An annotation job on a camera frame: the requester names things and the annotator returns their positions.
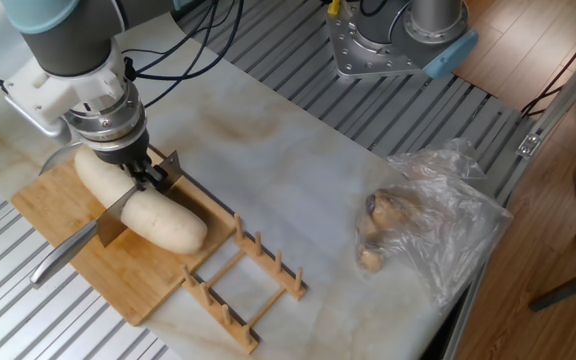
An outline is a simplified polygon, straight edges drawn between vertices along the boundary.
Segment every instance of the wooden floor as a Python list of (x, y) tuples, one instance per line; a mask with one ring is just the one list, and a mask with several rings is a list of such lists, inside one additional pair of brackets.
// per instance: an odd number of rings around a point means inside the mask
[[(477, 11), (482, 44), (460, 74), (518, 107), (576, 48), (576, 0), (503, 0)], [(528, 309), (576, 276), (575, 169), (576, 104), (513, 195), (515, 221), (489, 262), (457, 359), (576, 359), (576, 296)]]
[(455, 73), (510, 106), (535, 98), (576, 51), (576, 0), (466, 3), (480, 39)]

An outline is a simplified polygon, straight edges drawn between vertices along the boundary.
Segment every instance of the wooden peg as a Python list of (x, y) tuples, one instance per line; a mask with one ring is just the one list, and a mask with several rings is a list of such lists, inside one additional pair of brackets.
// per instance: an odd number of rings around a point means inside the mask
[(230, 316), (230, 310), (228, 309), (228, 305), (226, 304), (221, 305), (221, 311), (224, 313), (224, 322), (226, 322), (226, 325), (232, 324), (232, 317)]
[(188, 281), (188, 285), (190, 286), (197, 285), (195, 277), (190, 274), (190, 271), (188, 271), (188, 266), (186, 264), (181, 265), (181, 271), (183, 271), (184, 277), (186, 278), (186, 281)]
[(281, 272), (281, 250), (277, 250), (277, 255), (275, 255), (275, 272), (277, 274)]
[(235, 213), (235, 228), (237, 230), (235, 233), (237, 240), (242, 240), (244, 238), (244, 230), (241, 227), (241, 216), (238, 213)]
[(204, 294), (204, 300), (206, 301), (206, 305), (212, 305), (212, 298), (210, 297), (210, 292), (208, 292), (208, 285), (206, 283), (201, 283), (201, 292)]
[(261, 256), (261, 233), (259, 231), (255, 233), (255, 254)]
[(295, 276), (295, 291), (299, 291), (301, 289), (301, 276), (304, 273), (303, 268), (297, 269), (297, 276)]
[(244, 333), (244, 342), (246, 345), (250, 345), (250, 343), (252, 343), (252, 336), (250, 336), (250, 326), (246, 324), (241, 328), (241, 330)]

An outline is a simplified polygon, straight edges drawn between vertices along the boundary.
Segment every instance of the metal mounting plate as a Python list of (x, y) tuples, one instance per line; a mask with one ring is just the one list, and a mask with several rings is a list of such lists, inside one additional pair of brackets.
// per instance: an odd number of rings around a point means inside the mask
[(339, 74), (351, 78), (369, 78), (421, 73), (407, 56), (390, 44), (384, 45), (383, 50), (359, 45), (360, 35), (352, 22), (356, 11), (356, 5), (341, 6), (338, 15), (326, 14)]
[(525, 159), (530, 159), (537, 151), (537, 148), (539, 148), (539, 145), (541, 145), (541, 142), (542, 138), (537, 134), (530, 133), (526, 135), (524, 141), (521, 142), (521, 145), (519, 145), (517, 149), (517, 155)]

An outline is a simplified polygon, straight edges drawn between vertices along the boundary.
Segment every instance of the bamboo cutting board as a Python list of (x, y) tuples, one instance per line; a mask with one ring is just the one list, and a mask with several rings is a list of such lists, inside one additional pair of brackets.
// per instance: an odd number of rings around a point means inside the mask
[[(163, 160), (150, 155), (153, 163)], [(179, 179), (167, 196), (208, 226), (198, 254), (171, 253), (128, 229), (106, 248), (95, 237), (71, 261), (131, 325), (143, 323), (180, 287), (182, 264), (194, 272), (235, 232), (233, 216), (187, 177)], [(105, 210), (79, 180), (73, 159), (41, 175), (13, 196), (12, 204), (53, 246)]]

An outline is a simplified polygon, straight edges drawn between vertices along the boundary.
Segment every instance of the daikon radish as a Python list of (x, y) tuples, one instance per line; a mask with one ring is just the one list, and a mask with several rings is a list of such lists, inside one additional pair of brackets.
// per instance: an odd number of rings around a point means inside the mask
[[(106, 208), (130, 188), (133, 181), (121, 169), (100, 160), (85, 147), (75, 155), (77, 175)], [(121, 212), (121, 222), (153, 244), (177, 254), (199, 251), (208, 231), (190, 210), (153, 189), (136, 192)]]

